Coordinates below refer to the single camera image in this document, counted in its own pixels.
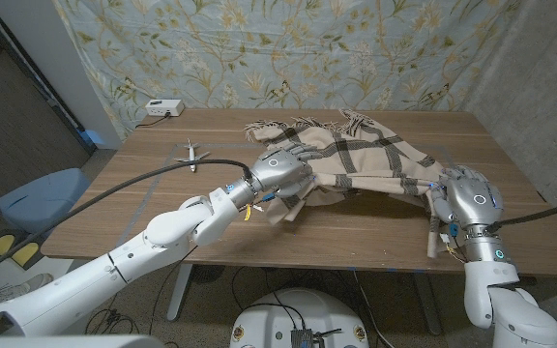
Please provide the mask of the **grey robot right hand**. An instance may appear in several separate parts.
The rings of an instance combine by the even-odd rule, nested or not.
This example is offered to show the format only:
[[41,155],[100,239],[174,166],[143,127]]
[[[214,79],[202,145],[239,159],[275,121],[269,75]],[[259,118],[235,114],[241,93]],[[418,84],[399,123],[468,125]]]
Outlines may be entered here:
[[504,210],[500,190],[481,172],[465,165],[444,168],[430,191],[435,214],[446,223],[457,222],[462,229],[492,224]]

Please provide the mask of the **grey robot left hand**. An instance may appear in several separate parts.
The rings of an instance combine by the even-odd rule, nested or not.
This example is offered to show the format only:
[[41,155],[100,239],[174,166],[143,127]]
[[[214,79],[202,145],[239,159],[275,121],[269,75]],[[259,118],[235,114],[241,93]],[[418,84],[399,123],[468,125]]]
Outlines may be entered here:
[[278,197],[295,195],[313,180],[308,162],[322,158],[315,146],[303,143],[270,149],[250,169],[250,183],[257,191],[271,191]]

